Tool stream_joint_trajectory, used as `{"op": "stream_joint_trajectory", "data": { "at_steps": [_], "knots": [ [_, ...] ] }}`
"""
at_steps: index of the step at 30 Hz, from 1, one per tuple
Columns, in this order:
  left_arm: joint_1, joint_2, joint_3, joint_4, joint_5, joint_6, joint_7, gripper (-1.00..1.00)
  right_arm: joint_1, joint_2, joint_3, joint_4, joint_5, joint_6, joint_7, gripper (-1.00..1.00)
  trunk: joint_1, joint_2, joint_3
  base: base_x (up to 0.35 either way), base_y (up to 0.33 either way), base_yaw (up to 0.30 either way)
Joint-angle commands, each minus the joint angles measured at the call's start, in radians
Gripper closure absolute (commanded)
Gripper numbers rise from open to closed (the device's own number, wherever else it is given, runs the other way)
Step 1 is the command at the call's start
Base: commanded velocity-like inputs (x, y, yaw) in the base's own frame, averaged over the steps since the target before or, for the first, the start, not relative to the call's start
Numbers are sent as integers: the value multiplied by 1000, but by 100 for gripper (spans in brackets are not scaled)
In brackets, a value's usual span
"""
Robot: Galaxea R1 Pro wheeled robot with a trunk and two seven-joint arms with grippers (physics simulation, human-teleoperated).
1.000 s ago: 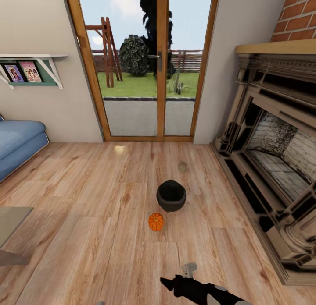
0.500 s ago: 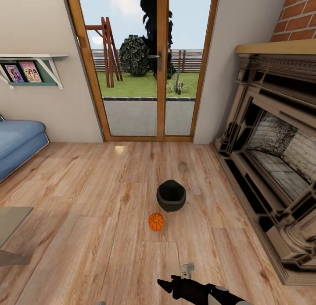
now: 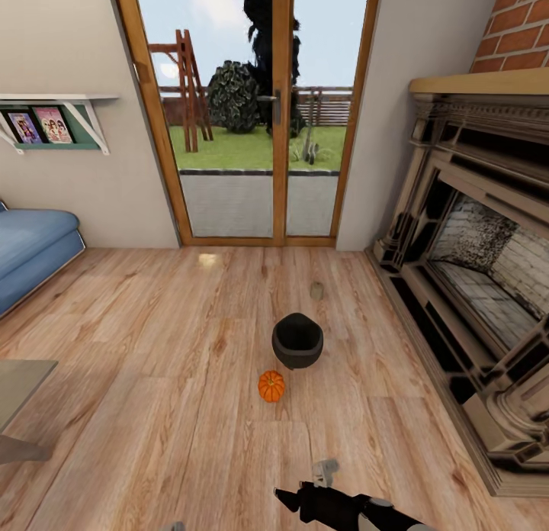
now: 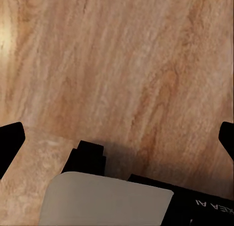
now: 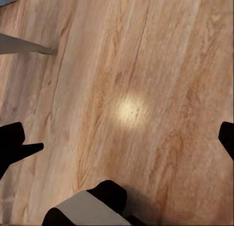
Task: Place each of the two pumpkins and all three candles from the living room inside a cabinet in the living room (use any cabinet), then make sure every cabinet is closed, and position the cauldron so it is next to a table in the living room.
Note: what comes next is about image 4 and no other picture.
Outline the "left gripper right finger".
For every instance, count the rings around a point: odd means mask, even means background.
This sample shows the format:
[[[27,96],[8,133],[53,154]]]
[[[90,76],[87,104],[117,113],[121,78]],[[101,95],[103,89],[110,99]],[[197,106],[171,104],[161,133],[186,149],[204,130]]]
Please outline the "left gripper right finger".
[[[223,122],[219,130],[218,139],[234,161],[234,124]]]

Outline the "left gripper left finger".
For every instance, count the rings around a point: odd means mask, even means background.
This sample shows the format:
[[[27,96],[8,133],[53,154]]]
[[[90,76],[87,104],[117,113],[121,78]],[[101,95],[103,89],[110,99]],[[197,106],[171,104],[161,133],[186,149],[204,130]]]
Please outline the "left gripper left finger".
[[[0,127],[0,180],[25,141],[21,122]]]

